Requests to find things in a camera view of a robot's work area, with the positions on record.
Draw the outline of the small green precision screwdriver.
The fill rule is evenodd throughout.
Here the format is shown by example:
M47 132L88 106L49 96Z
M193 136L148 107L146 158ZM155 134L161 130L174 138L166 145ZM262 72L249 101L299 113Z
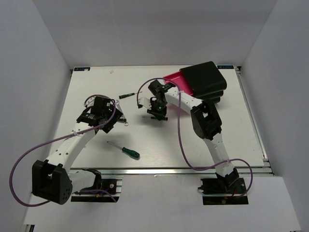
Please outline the small green precision screwdriver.
M119 95L118 98L121 100L121 99L124 99L124 98L128 98L128 97L131 97L131 96L134 96L134 95L137 95L137 92L136 93L127 93L127 94L123 94L123 95Z

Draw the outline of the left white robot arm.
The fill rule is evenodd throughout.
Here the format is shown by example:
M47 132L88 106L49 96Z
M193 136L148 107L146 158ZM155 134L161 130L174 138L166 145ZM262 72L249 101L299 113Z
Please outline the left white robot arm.
M70 173L70 169L99 130L108 133L123 113L116 101L96 96L94 102L77 118L69 136L44 161L32 166L32 194L63 205L73 193L102 191L101 173L95 169L82 169Z

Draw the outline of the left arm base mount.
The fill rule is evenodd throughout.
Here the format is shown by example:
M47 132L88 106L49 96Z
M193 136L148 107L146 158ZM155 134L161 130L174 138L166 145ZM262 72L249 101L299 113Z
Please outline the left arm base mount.
M72 194L73 203L116 203L122 192L122 175L103 175L98 190L89 187Z

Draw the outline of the pink top drawer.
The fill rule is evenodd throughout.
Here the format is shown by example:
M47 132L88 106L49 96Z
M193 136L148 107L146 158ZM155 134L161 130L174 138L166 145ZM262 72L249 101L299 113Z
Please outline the pink top drawer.
M163 78L164 78L165 84L171 81L175 82L180 87L180 90L182 90L183 92L185 92L186 94L190 96L194 95L194 91L192 87L193 78L191 75L185 74L184 71L179 70L175 73L166 75Z

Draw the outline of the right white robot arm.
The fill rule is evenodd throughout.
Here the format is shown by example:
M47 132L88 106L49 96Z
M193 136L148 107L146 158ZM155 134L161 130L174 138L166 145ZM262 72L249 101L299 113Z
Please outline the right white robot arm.
M239 174L230 162L222 138L222 121L211 100L201 100L181 92L175 83L161 84L158 80L148 86L153 94L149 100L147 113L162 120L167 113L167 104L173 104L191 116L195 134L206 144L218 179L218 188L225 193L235 188Z

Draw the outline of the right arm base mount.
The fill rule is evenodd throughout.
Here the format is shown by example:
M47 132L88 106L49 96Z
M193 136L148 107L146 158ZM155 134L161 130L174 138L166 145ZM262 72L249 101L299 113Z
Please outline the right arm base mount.
M203 205L248 205L246 185L243 178L239 178L229 189L216 178L201 179L201 186L197 188L202 194Z

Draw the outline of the black drawer cabinet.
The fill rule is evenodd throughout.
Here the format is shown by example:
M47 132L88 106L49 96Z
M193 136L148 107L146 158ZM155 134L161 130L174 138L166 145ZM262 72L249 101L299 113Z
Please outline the black drawer cabinet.
M219 103L227 88L227 81L212 61L180 69L183 78L182 91L188 95Z

